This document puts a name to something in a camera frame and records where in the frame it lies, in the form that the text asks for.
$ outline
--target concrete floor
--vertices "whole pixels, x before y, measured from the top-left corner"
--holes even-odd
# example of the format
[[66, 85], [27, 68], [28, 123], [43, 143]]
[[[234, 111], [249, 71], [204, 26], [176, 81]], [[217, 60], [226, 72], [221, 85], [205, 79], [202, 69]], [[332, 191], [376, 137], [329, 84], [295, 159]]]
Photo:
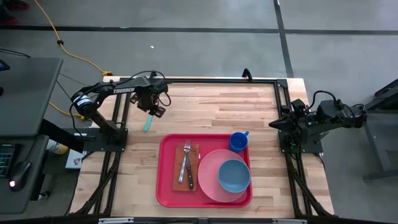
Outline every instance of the concrete floor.
[[[22, 24], [47, 25], [39, 9], [16, 16]], [[273, 0], [41, 0], [58, 26], [199, 27], [277, 29]], [[394, 0], [280, 0], [286, 29], [397, 30]], [[116, 75], [147, 69], [176, 76], [238, 77], [244, 68], [255, 77], [286, 77], [279, 34], [189, 32], [60, 32], [67, 49]], [[367, 103], [373, 93], [396, 79], [398, 35], [286, 36], [294, 77], [304, 78], [309, 98], [332, 91], [346, 104]], [[91, 65], [65, 55], [51, 31], [0, 30], [0, 48], [33, 57], [61, 57], [62, 73], [83, 83], [102, 79]], [[67, 92], [81, 85], [60, 77]], [[318, 95], [317, 100], [327, 99]], [[52, 102], [67, 109], [57, 86]], [[70, 118], [48, 108], [46, 118], [71, 127]], [[363, 129], [339, 129], [323, 140], [326, 176], [337, 215], [397, 222], [398, 179], [365, 184], [364, 174], [378, 171]], [[77, 174], [67, 174], [75, 179]], [[18, 217], [63, 215], [72, 197], [72, 177], [56, 175], [49, 188], [63, 189], [44, 207]], [[55, 207], [59, 201], [63, 205]]]

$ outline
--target wooden cutting board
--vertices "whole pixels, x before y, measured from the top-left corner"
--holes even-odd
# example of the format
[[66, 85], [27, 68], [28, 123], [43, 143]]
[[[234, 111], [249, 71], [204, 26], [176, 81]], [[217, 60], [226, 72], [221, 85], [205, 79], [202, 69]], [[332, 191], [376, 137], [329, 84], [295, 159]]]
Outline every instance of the wooden cutting board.
[[175, 162], [174, 162], [174, 177], [173, 177], [173, 190], [179, 191], [196, 191], [198, 183], [198, 163], [199, 163], [199, 145], [193, 144], [189, 152], [189, 161], [191, 163], [193, 189], [189, 189], [187, 167], [185, 166], [182, 182], [178, 182], [180, 177], [181, 166], [184, 160], [184, 145], [178, 145], [175, 148]]

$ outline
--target keyboard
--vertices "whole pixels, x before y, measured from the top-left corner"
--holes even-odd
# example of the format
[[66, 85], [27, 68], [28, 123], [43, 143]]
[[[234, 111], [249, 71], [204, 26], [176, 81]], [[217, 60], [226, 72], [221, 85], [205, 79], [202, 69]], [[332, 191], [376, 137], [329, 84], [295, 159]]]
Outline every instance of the keyboard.
[[0, 144], [0, 179], [9, 177], [10, 167], [14, 165], [18, 149], [18, 144]]

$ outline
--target wooden table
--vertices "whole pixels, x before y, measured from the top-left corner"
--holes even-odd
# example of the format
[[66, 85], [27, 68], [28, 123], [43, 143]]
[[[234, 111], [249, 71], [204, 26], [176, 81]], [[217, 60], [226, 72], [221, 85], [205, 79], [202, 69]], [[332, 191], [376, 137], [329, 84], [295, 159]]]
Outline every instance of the wooden table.
[[[288, 84], [291, 99], [300, 98], [308, 104], [303, 79], [290, 78]], [[148, 132], [142, 131], [148, 114], [130, 106], [127, 123], [129, 139], [119, 166], [112, 216], [294, 217], [286, 161], [280, 153], [277, 130], [268, 127], [269, 122], [278, 118], [272, 85], [174, 83], [169, 85], [169, 95], [172, 98], [171, 106], [161, 119], [153, 119]], [[112, 117], [115, 98], [108, 97], [99, 109], [106, 119]], [[158, 203], [155, 185], [159, 143], [165, 135], [235, 131], [250, 131], [253, 198], [248, 206], [239, 209], [165, 208]], [[97, 187], [103, 157], [103, 152], [96, 152], [84, 160], [71, 212], [81, 208]], [[322, 163], [312, 154], [304, 154], [303, 163], [309, 189], [324, 208], [333, 213]], [[304, 211], [302, 192], [297, 192], [300, 208]]]

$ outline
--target computer mouse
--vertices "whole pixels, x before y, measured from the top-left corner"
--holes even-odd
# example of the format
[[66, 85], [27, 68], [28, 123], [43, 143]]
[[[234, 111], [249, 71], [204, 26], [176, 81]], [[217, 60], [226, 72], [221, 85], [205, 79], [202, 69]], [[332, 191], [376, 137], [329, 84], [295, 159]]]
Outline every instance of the computer mouse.
[[29, 173], [30, 162], [22, 161], [14, 165], [9, 178], [9, 188], [13, 192], [18, 192], [25, 187], [27, 175]]

